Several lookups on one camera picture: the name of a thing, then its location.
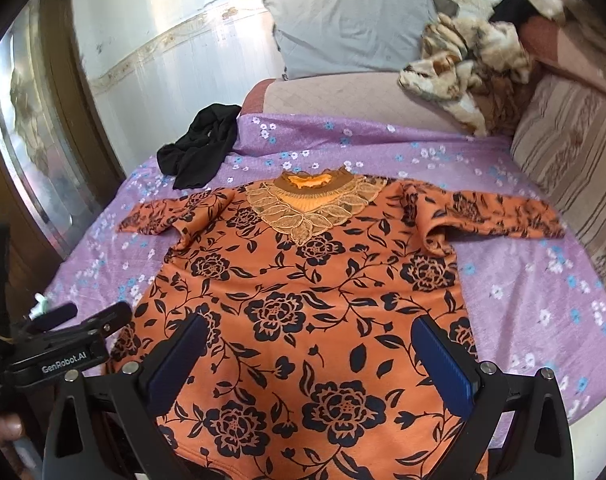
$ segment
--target blue gripper pad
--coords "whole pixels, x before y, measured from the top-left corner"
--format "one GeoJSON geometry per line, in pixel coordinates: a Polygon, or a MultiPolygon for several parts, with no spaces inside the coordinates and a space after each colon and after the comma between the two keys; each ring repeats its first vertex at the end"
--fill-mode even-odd
{"type": "Polygon", "coordinates": [[[412,323],[412,346],[452,415],[467,420],[476,394],[472,383],[456,364],[432,329],[420,317],[412,323]]]}
{"type": "Polygon", "coordinates": [[[179,336],[148,383],[148,413],[165,415],[176,400],[208,340],[208,322],[203,316],[184,321],[170,340],[179,336]]]}

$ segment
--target shirt sleeve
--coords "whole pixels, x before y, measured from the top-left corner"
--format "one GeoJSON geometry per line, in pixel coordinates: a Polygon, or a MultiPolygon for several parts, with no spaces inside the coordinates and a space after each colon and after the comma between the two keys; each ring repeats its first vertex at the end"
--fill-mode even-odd
{"type": "Polygon", "coordinates": [[[448,192],[431,184],[405,184],[406,208],[416,216],[424,245],[447,253],[435,236],[446,226],[481,235],[513,238],[561,238],[564,229],[547,202],[476,191],[448,192]]]}
{"type": "Polygon", "coordinates": [[[173,226],[181,235],[173,250],[187,248],[194,236],[205,229],[234,199],[233,189],[195,193],[137,204],[117,227],[118,232],[158,235],[173,226]]]}

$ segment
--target decorative tile border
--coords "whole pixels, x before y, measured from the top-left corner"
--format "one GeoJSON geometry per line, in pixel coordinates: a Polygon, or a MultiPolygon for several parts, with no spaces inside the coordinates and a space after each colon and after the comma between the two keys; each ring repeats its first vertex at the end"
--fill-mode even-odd
{"type": "MultiPolygon", "coordinates": [[[[490,0],[453,0],[465,12],[480,16],[489,16],[492,13],[490,0]]],[[[197,36],[211,31],[216,27],[226,26],[251,16],[268,12],[263,6],[263,0],[232,0],[223,5],[212,7],[179,23],[175,27],[159,34],[146,44],[130,53],[124,59],[109,69],[105,74],[88,81],[93,95],[97,96],[107,92],[136,69],[145,63],[157,59],[168,50],[190,41],[197,36]]]]}

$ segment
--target striped fabric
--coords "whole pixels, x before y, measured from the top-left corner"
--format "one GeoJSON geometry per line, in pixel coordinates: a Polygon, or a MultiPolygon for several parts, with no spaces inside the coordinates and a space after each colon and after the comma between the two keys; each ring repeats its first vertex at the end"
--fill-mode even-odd
{"type": "Polygon", "coordinates": [[[606,288],[606,97],[546,75],[516,130],[512,156],[576,233],[606,288]]]}

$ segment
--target mattress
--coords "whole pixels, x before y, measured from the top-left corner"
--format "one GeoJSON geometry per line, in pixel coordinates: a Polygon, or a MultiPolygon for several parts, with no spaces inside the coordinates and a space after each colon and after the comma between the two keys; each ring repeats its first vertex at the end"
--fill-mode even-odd
{"type": "MultiPolygon", "coordinates": [[[[248,114],[238,123],[233,153],[208,187],[343,164],[358,173],[408,176],[452,190],[538,196],[511,161],[509,139],[320,116],[248,114]]],[[[59,269],[48,289],[52,301],[75,301],[80,317],[117,300],[136,303],[177,237],[114,229],[134,203],[185,193],[171,184],[152,158],[134,171],[59,269]]],[[[553,368],[571,421],[598,405],[606,397],[606,294],[574,236],[553,243],[462,238],[456,252],[479,359],[523,374],[553,368]]],[[[495,446],[505,430],[503,424],[495,446]]]]}

